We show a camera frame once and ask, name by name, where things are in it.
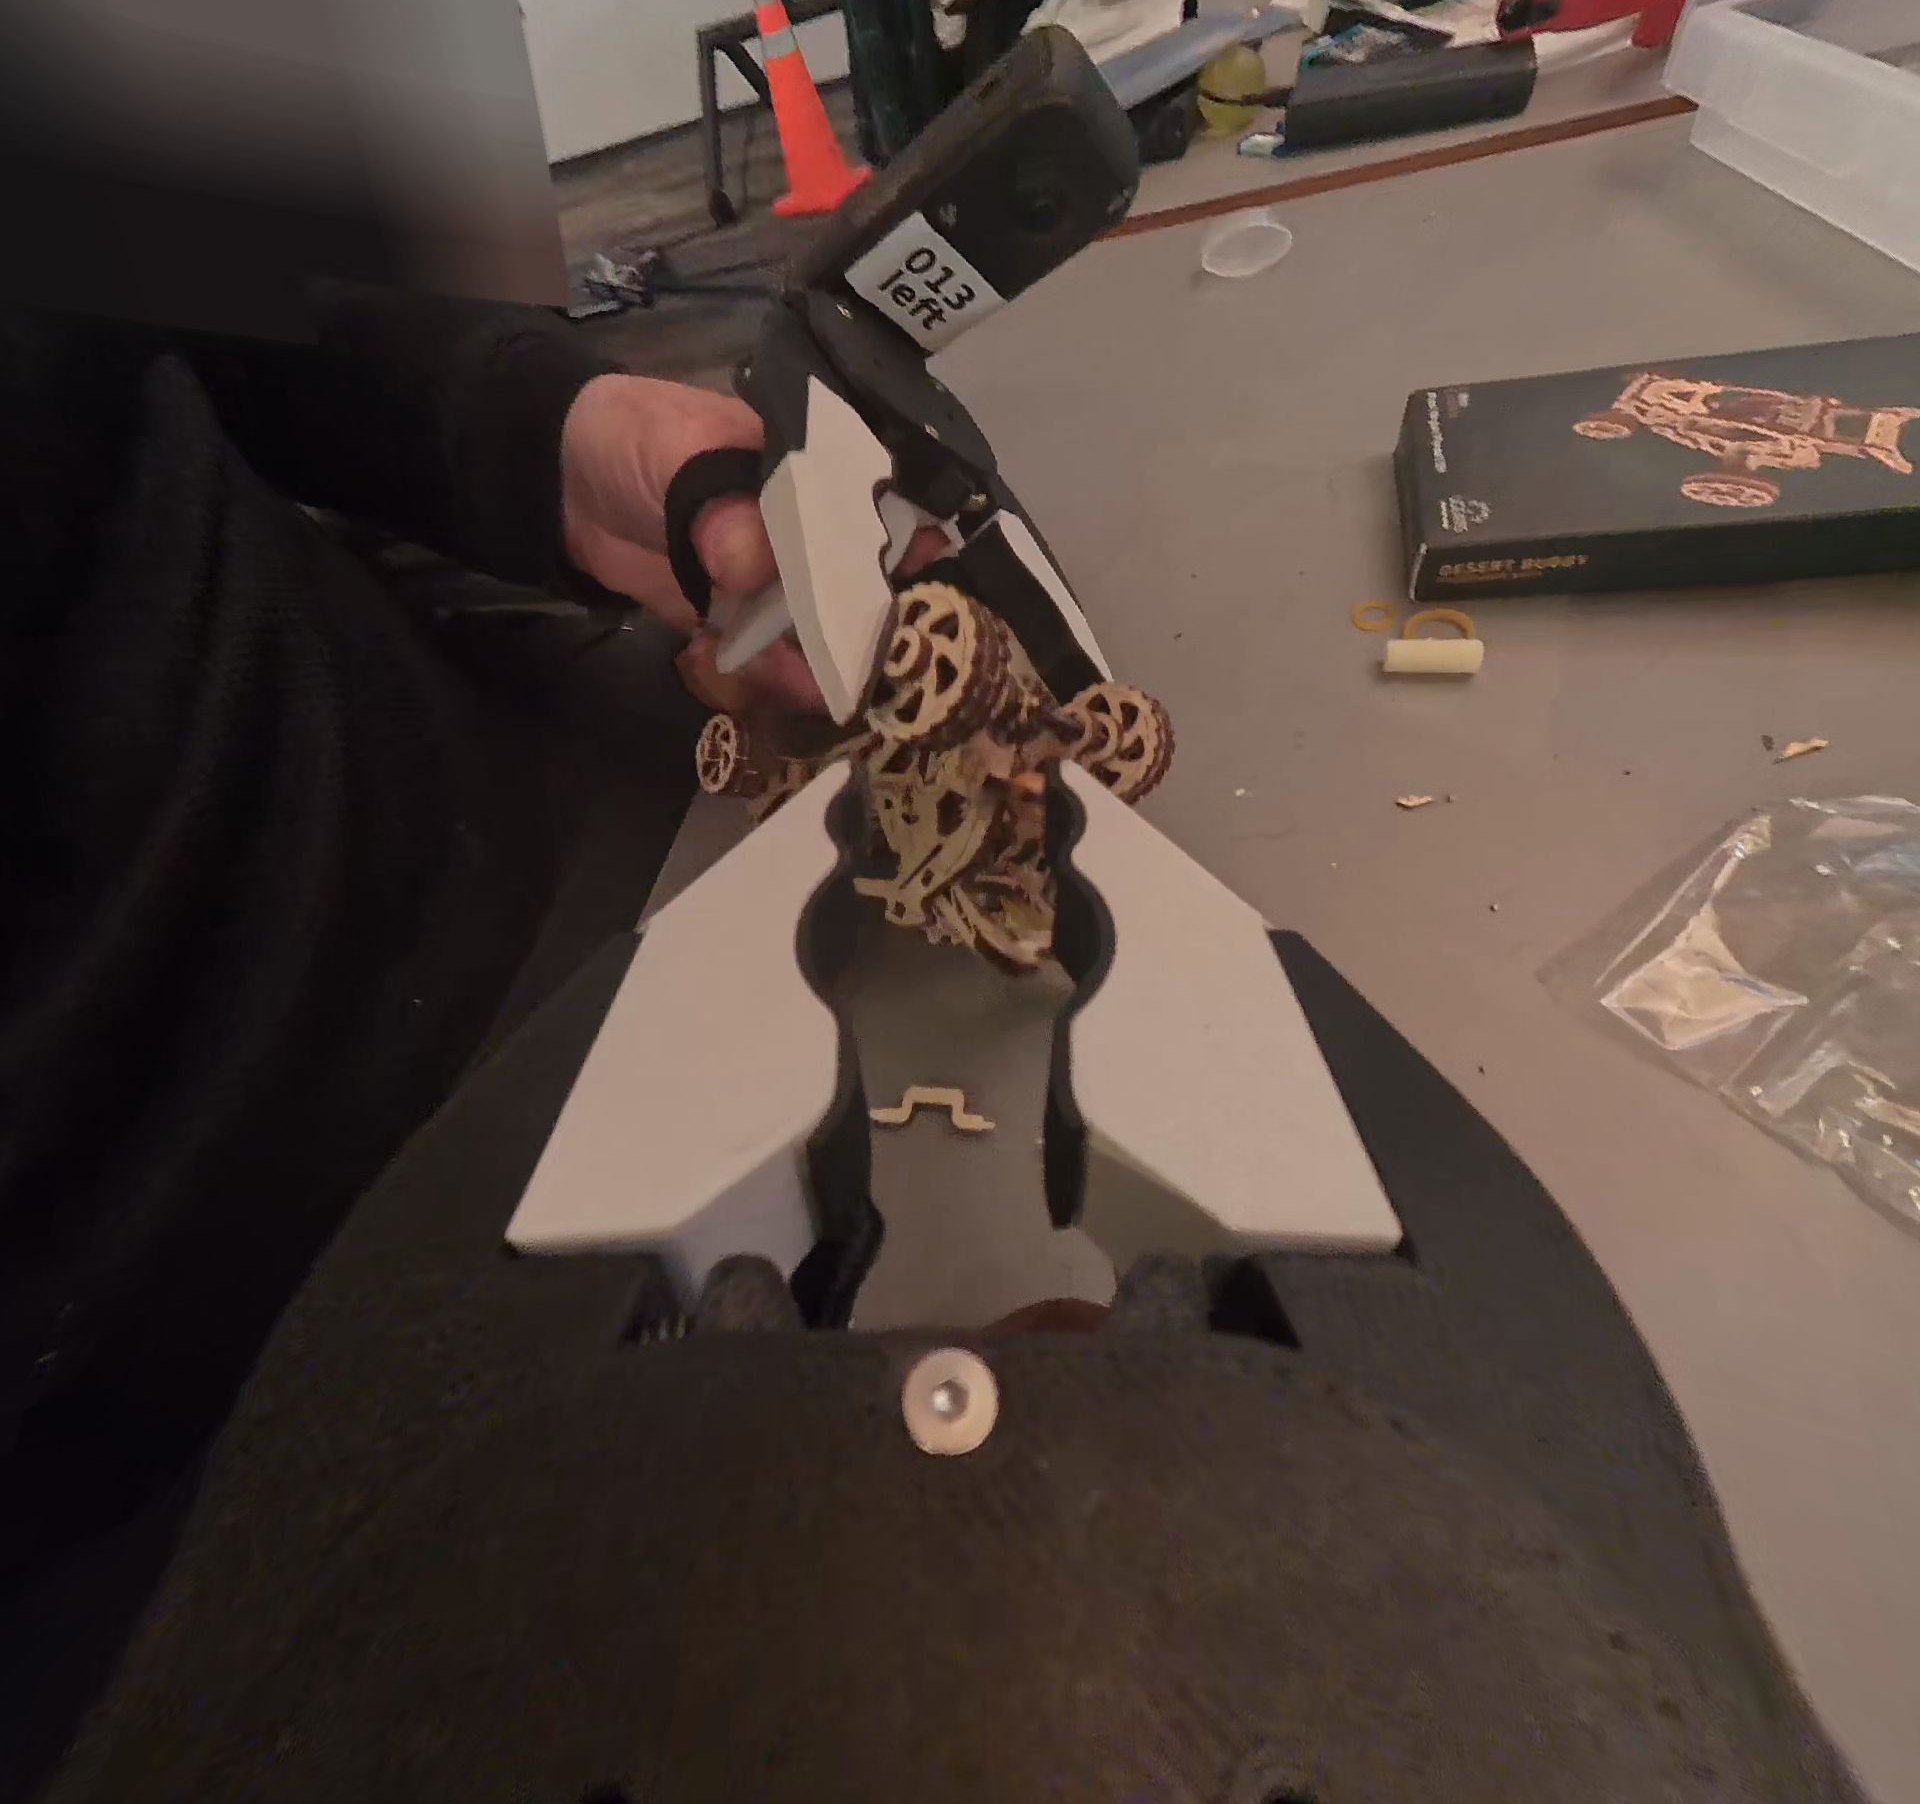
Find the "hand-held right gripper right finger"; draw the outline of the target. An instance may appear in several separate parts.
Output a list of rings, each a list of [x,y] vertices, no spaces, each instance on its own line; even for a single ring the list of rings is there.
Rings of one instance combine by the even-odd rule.
[[[1097,786],[1046,777],[1044,1207],[1144,1253],[1398,1253],[1387,1198],[1263,915]]]

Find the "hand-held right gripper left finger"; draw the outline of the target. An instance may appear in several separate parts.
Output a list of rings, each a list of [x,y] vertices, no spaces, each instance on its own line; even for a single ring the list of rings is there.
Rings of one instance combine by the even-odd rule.
[[[517,1253],[644,1253],[681,1306],[767,1260],[807,1326],[875,1265],[874,1112],[834,978],[865,772],[824,760],[641,931],[508,1213]]]

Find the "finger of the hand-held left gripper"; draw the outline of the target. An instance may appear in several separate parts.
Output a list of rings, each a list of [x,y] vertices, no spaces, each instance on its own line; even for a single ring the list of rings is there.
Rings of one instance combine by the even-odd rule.
[[[1055,700],[1112,679],[1070,577],[1025,507],[1002,504],[986,523],[965,528],[956,559],[956,587],[1009,627]]]
[[[894,627],[894,534],[875,504],[894,454],[822,379],[807,382],[801,420],[801,448],[762,487],[780,603],[755,611],[755,642],[767,652],[797,637],[824,718],[849,727]]]

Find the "wooden buggy model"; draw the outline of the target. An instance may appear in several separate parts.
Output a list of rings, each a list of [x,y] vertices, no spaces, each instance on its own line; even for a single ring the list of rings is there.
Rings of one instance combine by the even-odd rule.
[[[824,760],[865,772],[865,853],[858,893],[938,949],[1002,973],[1055,958],[1058,882],[1044,841],[1046,767],[1079,760],[1117,802],[1151,797],[1176,767],[1158,698],[1095,679],[1055,698],[1018,637],[945,582],[899,596],[875,687],[847,730],[780,750],[730,710],[695,739],[695,777],[749,824],[775,819]]]

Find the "person's left forearm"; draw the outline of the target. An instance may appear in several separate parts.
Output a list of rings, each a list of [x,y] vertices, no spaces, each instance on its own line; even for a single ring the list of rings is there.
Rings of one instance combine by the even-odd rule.
[[[566,552],[566,420],[622,379],[544,306],[322,290],[302,498],[481,577],[608,599]]]

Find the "black model kit box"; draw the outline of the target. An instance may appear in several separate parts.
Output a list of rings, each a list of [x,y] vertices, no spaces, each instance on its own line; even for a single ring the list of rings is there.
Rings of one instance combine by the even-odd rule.
[[[1440,382],[1398,437],[1404,596],[1920,572],[1920,337]]]

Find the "person's left hand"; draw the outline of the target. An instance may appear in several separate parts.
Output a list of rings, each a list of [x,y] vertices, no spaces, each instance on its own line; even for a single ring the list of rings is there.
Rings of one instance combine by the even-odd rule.
[[[665,487],[711,448],[762,454],[762,420],[711,389],[608,374],[591,379],[566,413],[566,553],[600,592],[631,596],[644,617],[661,617],[684,637],[674,673],[684,691],[711,710],[824,710],[807,655],[793,642],[767,646],[749,665],[716,665],[716,628],[706,611],[684,599],[665,553]]]

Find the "orange traffic cone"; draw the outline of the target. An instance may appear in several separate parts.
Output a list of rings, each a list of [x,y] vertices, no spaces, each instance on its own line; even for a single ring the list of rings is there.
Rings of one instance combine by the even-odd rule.
[[[786,173],[775,216],[833,216],[874,173],[847,160],[786,6],[749,0],[749,17]]]

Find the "clear plastic piece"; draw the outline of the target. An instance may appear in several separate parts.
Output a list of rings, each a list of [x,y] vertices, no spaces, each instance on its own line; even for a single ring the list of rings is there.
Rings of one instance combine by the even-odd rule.
[[[1284,262],[1296,246],[1296,231],[1273,208],[1242,208],[1220,216],[1198,244],[1198,270],[1210,283],[1251,283]]]

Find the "yellow green bottle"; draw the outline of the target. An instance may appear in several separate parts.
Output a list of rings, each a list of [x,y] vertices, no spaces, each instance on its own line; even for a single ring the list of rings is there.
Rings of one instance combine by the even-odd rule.
[[[1226,46],[1194,80],[1198,135],[1247,135],[1273,110],[1263,52],[1254,40]]]

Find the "person's black clothing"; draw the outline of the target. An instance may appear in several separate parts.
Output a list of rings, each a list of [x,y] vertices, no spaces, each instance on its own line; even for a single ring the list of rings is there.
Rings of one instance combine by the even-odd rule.
[[[313,343],[6,306],[6,1800],[554,904],[540,727],[302,498]]]

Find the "clear plastic bag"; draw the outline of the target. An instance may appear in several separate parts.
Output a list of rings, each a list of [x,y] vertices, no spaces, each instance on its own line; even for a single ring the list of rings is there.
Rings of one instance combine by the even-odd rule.
[[[1920,805],[1790,797],[1644,882],[1544,986],[1920,1232]]]

